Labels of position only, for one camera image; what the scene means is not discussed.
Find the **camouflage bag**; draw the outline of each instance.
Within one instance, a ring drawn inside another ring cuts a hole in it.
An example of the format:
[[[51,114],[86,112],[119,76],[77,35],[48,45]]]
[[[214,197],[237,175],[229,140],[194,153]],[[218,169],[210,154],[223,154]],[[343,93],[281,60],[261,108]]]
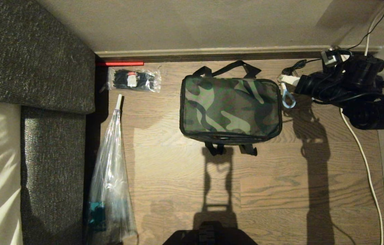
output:
[[[214,77],[238,66],[245,69],[244,78]],[[259,72],[237,61],[214,73],[204,66],[186,76],[181,84],[181,132],[203,141],[212,155],[223,154],[223,145],[229,144],[256,156],[252,144],[268,141],[282,129],[279,87],[271,80],[255,79]]]

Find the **white tag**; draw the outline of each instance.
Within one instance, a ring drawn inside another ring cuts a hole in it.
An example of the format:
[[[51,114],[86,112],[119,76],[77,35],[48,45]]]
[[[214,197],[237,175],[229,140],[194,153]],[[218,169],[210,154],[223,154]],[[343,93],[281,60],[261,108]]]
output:
[[[128,87],[136,87],[137,86],[137,80],[136,75],[129,75],[127,78],[127,86]]]

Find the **clear plastic bag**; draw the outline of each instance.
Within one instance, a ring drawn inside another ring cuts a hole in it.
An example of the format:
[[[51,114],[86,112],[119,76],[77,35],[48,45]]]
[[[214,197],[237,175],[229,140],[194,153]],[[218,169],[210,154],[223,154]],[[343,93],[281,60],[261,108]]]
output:
[[[110,67],[108,76],[108,89],[112,90],[115,88],[125,88],[159,93],[161,89],[160,71]]]
[[[136,234],[122,146],[119,96],[98,150],[89,192],[86,244],[117,244]]]

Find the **gray sofa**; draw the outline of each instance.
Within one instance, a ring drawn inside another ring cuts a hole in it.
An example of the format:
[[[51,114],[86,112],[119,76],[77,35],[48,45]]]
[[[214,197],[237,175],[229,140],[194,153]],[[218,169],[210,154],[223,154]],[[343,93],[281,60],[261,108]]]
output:
[[[82,244],[94,53],[33,0],[0,0],[0,102],[21,109],[24,244]]]

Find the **baseboard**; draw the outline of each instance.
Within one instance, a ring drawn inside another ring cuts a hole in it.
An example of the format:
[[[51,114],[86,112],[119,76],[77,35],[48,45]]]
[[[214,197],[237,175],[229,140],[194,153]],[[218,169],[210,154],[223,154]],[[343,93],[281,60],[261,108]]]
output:
[[[234,59],[299,59],[319,57],[320,51],[329,46],[286,46],[257,48],[197,48],[165,49],[139,51],[99,51],[95,52],[103,60],[143,60],[145,62],[210,61]],[[380,46],[369,48],[370,53],[377,53]],[[352,51],[364,51],[358,46]]]

